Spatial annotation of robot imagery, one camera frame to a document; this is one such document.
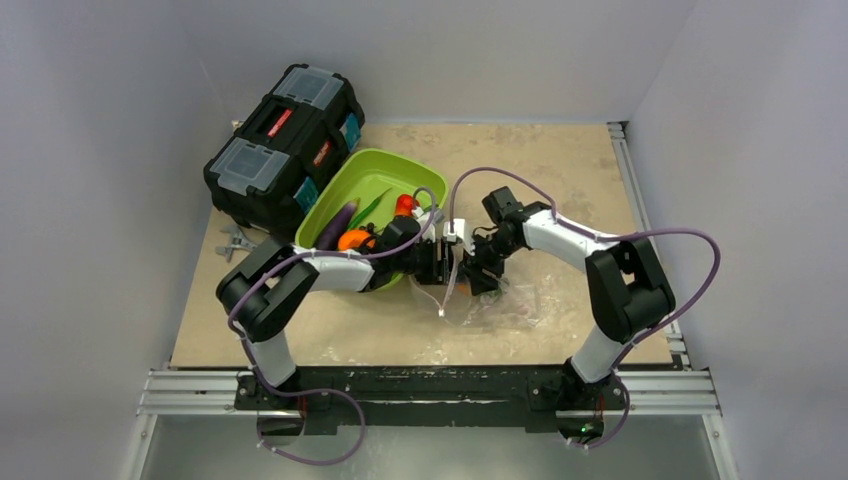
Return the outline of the clear zip top bag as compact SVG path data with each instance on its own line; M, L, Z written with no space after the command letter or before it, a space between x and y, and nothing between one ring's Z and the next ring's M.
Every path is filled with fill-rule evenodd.
M470 280L462 272L452 289L449 276L444 276L442 284L425 285L414 277L409 277L409 283L419 307L452 327L529 329L541 321L540 300L532 283L504 276L496 290L473 295Z

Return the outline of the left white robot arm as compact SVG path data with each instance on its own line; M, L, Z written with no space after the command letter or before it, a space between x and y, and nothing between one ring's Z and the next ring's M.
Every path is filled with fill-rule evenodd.
M297 366L285 329L308 294L368 293L399 275L421 285L446 285L455 264L451 245L427 219L397 216L382 230L358 229L341 250L303 248L269 238L231 270L215 290L252 369L259 395L272 408L297 399Z

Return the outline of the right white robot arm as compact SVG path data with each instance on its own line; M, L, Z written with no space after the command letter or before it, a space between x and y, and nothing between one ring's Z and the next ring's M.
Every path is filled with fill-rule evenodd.
M676 307L654 247L645 238L606 239L548 204L522 204L507 187L488 194L482 204L492 222L486 234L460 220L444 229L465 251L459 268L473 295L496 290L506 260L522 249L550 254L584 273L595 325L566 361L561 392L573 406L588 405L599 396L600 382L613 372L625 347Z

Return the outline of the purple fake eggplant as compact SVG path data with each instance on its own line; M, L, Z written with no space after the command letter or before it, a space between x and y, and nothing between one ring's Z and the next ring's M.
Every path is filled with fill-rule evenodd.
M359 203L359 198L346 202L323 227L313 247L318 250L335 250L338 240L349 230L349 224L357 213Z

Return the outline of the orange fake orange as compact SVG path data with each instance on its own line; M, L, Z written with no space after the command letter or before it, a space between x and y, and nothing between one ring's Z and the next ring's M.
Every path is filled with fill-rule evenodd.
M373 249L376 245L377 235L366 229L348 230L337 241L338 251Z

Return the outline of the lime green plastic tray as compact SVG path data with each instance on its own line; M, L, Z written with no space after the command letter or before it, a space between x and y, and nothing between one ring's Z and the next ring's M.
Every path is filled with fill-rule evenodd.
M359 211L386 189L391 191L355 229L382 230L397 217L394 215L395 204L402 194L415 197L420 207L438 206L443 212L448 193L444 176L420 162L379 149L361 150L345 163L319 196L299 227L295 245L314 248L316 237L346 202L359 198ZM378 290L394 285L403 276L394 277Z

